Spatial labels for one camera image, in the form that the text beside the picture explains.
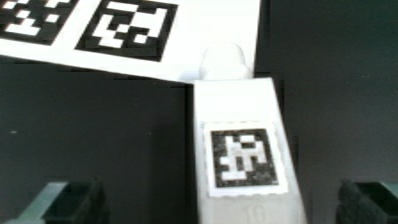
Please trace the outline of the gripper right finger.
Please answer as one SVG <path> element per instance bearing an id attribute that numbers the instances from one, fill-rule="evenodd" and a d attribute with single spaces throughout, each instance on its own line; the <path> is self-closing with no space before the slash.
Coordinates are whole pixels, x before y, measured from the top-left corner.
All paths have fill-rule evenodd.
<path id="1" fill-rule="evenodd" d="M 336 224 L 398 224 L 398 183 L 341 183 Z"/>

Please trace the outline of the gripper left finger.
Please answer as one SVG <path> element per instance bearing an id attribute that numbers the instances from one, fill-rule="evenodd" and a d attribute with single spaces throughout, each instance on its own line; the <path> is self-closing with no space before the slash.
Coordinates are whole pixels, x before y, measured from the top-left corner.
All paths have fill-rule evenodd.
<path id="1" fill-rule="evenodd" d="M 50 182 L 7 224 L 110 224 L 102 182 Z"/>

